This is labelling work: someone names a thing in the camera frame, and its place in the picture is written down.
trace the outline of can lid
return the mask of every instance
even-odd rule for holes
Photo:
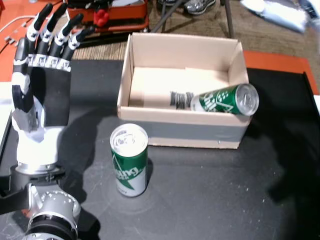
[[[259,106],[259,95],[255,87],[251,84],[239,85],[235,92],[235,103],[241,114],[253,115]]]
[[[142,153],[148,145],[146,131],[133,123],[118,126],[110,136],[110,146],[123,157],[134,157]]]

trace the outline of table surface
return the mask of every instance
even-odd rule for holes
[[[147,189],[127,198],[116,190],[109,146],[123,123],[116,112],[122,64],[72,62],[58,158],[67,171],[62,188],[82,206],[81,239],[318,237],[319,114],[301,74],[249,69],[260,106],[239,148],[149,146]],[[16,162],[17,139],[11,130],[1,175]],[[1,215],[0,239],[21,239],[27,224],[20,212]]]

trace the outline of red knob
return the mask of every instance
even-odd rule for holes
[[[97,12],[94,12],[93,14],[93,23],[100,28],[106,25],[108,20],[109,13],[107,13],[104,9],[99,9]]]

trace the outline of cardboard box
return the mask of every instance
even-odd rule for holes
[[[241,43],[204,36],[133,33],[124,56],[118,117],[143,127],[150,145],[236,149],[250,117],[170,109],[169,105],[161,108],[163,102],[159,106],[157,94],[183,80],[195,94],[248,83]]]

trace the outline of lying can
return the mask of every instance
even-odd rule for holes
[[[253,115],[259,106],[257,90],[251,84],[240,84],[193,97],[191,110]]]
[[[110,146],[116,188],[127,197],[142,194],[147,187],[148,135],[132,123],[118,126],[111,134]]]

